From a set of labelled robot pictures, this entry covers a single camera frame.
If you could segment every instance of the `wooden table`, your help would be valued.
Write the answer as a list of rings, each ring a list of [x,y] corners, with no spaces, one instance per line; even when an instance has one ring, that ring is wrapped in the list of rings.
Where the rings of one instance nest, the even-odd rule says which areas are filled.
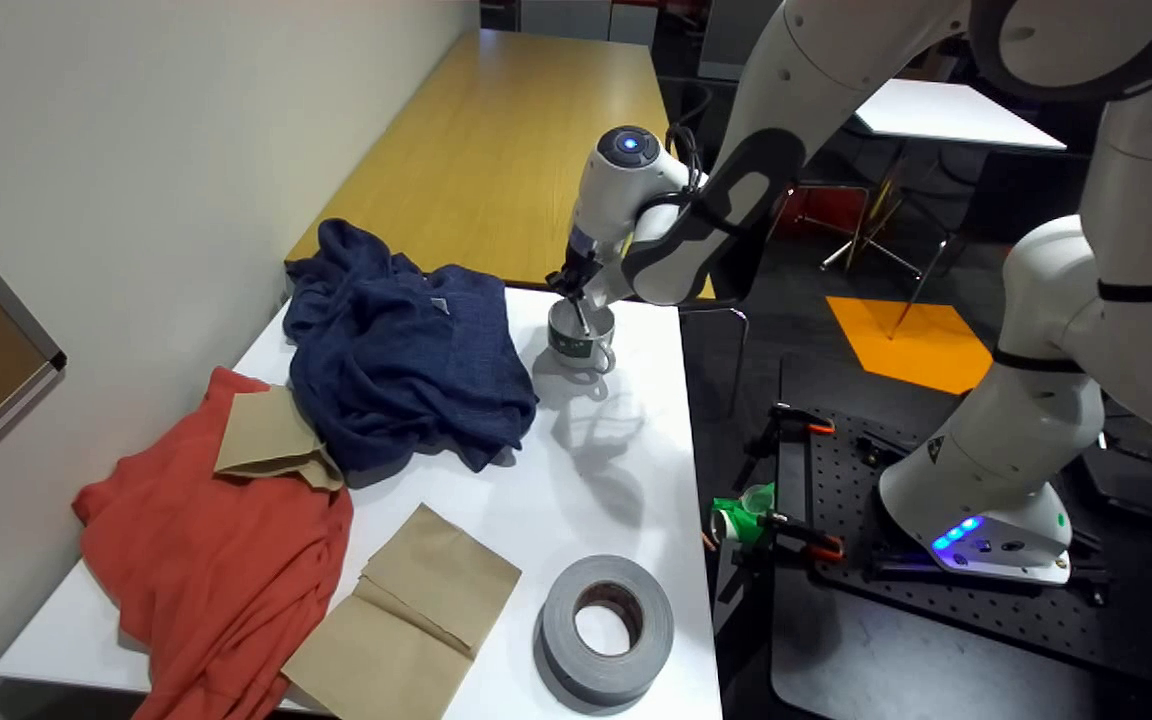
[[[666,128],[646,48],[466,30],[314,225],[345,215],[421,266],[539,282],[564,261],[582,158],[616,122]],[[314,251],[314,225],[293,261]]]

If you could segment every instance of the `cardboard piece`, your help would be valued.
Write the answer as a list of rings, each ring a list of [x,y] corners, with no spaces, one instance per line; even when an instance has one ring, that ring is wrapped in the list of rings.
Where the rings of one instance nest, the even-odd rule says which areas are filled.
[[[304,422],[288,386],[232,396],[216,474],[299,474],[308,487],[345,487],[339,469],[321,436]]]
[[[442,714],[514,578],[421,505],[285,670],[339,720]]]

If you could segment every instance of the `table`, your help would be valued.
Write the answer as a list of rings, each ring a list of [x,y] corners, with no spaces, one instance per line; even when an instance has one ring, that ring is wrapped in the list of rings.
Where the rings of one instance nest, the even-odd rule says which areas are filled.
[[[663,585],[675,634],[653,691],[624,714],[718,714],[675,307],[616,304],[616,372],[576,384],[543,352],[553,301],[508,291],[508,329],[539,390],[514,463],[474,474],[452,450],[415,454],[401,474],[351,490],[336,601],[401,520],[427,505],[521,567],[449,714],[576,714],[535,676],[535,612],[570,560],[633,556]],[[285,384],[293,352],[277,315],[237,372]],[[0,679],[145,691],[146,657],[118,644],[113,601],[74,562],[0,657]]]
[[[323,215],[345,215],[421,266],[466,265],[539,282],[564,265],[578,171],[616,122],[663,133],[641,44],[472,30],[415,87]],[[293,247],[314,251],[314,225]]]
[[[899,142],[923,138],[923,142],[967,142],[976,152],[982,146],[1034,146],[1034,152],[1065,152],[1065,142],[1024,116],[1006,112],[1003,103],[981,95],[971,85],[941,85],[941,79],[888,79],[874,87],[860,108],[855,120],[871,135],[897,138],[897,158],[882,167],[882,176],[871,182],[874,203],[890,198],[899,182],[899,167],[908,152]],[[902,198],[931,220],[943,236],[935,243],[935,254],[929,265],[910,265],[908,254],[890,251],[888,243],[874,238],[867,227],[881,206],[871,203],[867,215],[860,220],[855,236],[847,236],[834,251],[821,261],[821,270],[830,266],[834,261],[852,261],[860,247],[874,247],[890,265],[914,275],[910,301],[923,291],[923,282],[935,270],[935,261],[952,243],[957,227],[943,227],[910,193]]]

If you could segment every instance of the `navy blue cloth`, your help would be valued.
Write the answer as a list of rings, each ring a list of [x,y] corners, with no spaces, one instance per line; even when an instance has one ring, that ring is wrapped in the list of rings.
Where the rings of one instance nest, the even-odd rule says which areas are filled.
[[[521,448],[535,390],[501,280],[452,265],[425,275],[345,220],[323,220],[321,251],[288,275],[293,396],[349,483],[413,450],[455,448],[480,471]]]

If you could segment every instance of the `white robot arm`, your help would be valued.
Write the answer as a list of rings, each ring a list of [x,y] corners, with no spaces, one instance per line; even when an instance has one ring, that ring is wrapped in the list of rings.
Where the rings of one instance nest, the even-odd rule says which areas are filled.
[[[881,500],[949,572],[1065,585],[1071,524],[1049,474],[1096,440],[1099,386],[1152,420],[1152,2],[784,0],[739,77],[716,171],[688,182],[678,163],[646,163],[659,163],[653,193],[682,193],[688,203],[642,215],[646,193],[582,176],[576,225],[606,233],[595,243],[610,251],[588,270],[595,294],[576,289],[569,304],[603,310],[610,294],[693,294],[811,152],[952,30],[967,30],[976,59],[1011,90],[1109,108],[1080,211],[1027,233],[1003,265],[1006,307],[988,378],[881,474]],[[557,338],[588,329],[578,315],[557,325]]]

